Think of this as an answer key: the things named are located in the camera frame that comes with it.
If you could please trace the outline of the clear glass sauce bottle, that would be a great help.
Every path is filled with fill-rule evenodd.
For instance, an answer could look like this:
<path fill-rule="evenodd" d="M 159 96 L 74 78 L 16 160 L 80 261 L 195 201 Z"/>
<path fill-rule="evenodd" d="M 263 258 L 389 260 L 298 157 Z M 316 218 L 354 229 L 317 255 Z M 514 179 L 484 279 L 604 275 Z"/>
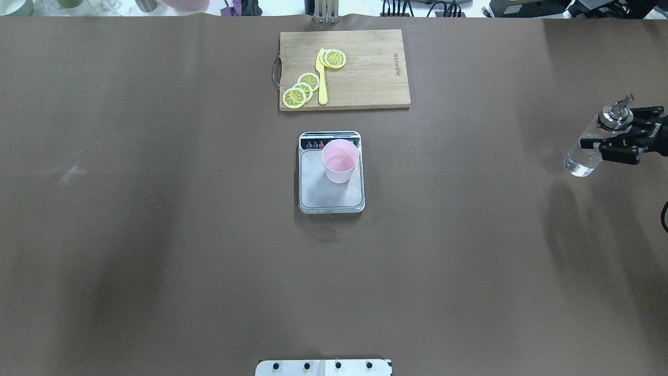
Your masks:
<path fill-rule="evenodd" d="M 568 173 L 584 178 L 599 166 L 603 161 L 599 151 L 603 140 L 630 130 L 634 115 L 628 105 L 633 100 L 633 94 L 628 92 L 622 100 L 606 105 L 594 117 L 565 157 L 564 167 Z"/>

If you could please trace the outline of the pink plastic cup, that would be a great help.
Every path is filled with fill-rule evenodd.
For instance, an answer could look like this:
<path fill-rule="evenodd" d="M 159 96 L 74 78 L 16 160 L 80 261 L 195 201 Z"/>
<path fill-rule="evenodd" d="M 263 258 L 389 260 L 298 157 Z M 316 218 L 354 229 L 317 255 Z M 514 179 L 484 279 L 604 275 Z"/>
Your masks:
<path fill-rule="evenodd" d="M 360 151 L 348 139 L 333 139 L 324 146 L 321 158 L 327 178 L 340 184 L 351 178 L 360 162 Z"/>

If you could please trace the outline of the silver kitchen scale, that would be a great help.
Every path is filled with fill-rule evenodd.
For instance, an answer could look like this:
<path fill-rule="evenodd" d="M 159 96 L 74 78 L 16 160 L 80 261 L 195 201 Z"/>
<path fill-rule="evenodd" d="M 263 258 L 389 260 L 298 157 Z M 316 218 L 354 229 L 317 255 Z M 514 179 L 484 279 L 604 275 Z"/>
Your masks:
<path fill-rule="evenodd" d="M 324 163 L 323 152 L 333 140 L 354 145 L 357 164 L 344 181 Z M 358 214 L 365 208 L 361 135 L 356 131 L 304 132 L 297 146 L 299 211 L 308 215 Z"/>

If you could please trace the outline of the bamboo cutting board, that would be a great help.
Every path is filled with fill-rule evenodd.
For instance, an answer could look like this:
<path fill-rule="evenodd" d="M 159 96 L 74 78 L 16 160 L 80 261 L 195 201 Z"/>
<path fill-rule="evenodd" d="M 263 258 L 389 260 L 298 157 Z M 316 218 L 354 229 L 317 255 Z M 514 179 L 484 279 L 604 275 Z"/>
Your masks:
<path fill-rule="evenodd" d="M 301 111 L 410 107 L 407 60 L 400 29 L 282 32 L 279 93 L 282 95 L 293 87 L 301 75 L 317 74 L 317 53 L 323 51 L 334 56 L 334 50 L 343 52 L 346 62 L 343 67 L 324 68 L 320 85 L 327 93 L 327 103 L 319 102 L 319 91 L 315 90 L 311 99 L 300 107 Z"/>

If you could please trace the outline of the lemon slice single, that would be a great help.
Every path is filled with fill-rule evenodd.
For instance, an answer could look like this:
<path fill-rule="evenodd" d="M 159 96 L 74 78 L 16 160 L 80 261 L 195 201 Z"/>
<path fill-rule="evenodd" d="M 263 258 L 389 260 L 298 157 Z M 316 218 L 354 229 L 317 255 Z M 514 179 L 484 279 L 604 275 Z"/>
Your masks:
<path fill-rule="evenodd" d="M 341 69 L 348 61 L 348 58 L 342 50 L 326 49 L 320 57 L 320 61 L 325 67 Z"/>

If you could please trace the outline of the yellow plastic knife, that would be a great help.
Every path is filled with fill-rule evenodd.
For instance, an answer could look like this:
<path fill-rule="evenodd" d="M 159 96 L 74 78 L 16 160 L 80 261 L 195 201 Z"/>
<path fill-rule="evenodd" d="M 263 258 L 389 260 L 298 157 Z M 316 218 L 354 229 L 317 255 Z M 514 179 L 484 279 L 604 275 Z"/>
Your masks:
<path fill-rule="evenodd" d="M 326 105 L 328 103 L 328 92 L 327 92 L 326 75 L 325 75 L 326 70 L 324 63 L 322 62 L 322 57 L 324 56 L 324 52 L 325 49 L 320 48 L 315 59 L 315 70 L 319 75 L 318 100 L 320 105 Z"/>

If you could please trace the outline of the lemon slice near knife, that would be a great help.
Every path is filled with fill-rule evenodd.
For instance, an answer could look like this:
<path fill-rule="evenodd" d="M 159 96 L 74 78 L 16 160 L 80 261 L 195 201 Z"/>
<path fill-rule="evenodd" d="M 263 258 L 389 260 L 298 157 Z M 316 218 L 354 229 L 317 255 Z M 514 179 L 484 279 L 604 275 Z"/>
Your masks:
<path fill-rule="evenodd" d="M 308 84 L 312 90 L 317 90 L 320 84 L 320 78 L 318 74 L 314 72 L 305 72 L 299 76 L 297 79 L 298 84 Z"/>

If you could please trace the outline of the lemon slice middle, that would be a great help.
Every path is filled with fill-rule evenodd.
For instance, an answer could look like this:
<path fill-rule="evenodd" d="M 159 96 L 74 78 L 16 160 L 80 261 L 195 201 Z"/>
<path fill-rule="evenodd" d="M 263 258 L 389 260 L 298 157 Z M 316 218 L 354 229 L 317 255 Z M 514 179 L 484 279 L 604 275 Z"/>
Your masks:
<path fill-rule="evenodd" d="M 293 85 L 293 88 L 301 89 L 304 92 L 304 94 L 305 94 L 304 103 L 308 103 L 311 100 L 311 98 L 313 97 L 313 88 L 308 83 L 296 83 L 296 84 Z"/>

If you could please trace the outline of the lemon slice end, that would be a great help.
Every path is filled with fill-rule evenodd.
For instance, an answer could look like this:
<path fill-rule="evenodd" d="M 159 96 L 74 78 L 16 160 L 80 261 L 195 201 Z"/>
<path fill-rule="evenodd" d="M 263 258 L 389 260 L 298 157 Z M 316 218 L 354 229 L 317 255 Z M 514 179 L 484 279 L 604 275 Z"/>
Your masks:
<path fill-rule="evenodd" d="M 282 94 L 282 104 L 287 109 L 300 109 L 308 99 L 308 93 L 300 87 L 291 87 Z"/>

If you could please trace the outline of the aluminium frame post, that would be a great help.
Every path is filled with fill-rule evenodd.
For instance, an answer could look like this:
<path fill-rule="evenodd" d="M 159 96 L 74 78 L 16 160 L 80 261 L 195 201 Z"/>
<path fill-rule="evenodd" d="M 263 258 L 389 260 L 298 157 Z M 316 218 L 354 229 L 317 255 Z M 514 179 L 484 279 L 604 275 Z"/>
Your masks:
<path fill-rule="evenodd" d="M 340 21 L 339 0 L 313 1 L 313 21 L 320 25 L 334 25 Z"/>

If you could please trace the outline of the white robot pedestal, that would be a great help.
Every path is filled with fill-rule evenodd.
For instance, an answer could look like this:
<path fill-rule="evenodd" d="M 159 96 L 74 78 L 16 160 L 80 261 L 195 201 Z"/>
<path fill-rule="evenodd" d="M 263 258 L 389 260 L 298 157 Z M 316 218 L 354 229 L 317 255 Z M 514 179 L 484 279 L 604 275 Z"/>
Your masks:
<path fill-rule="evenodd" d="M 386 359 L 300 359 L 260 361 L 255 375 L 394 375 Z"/>

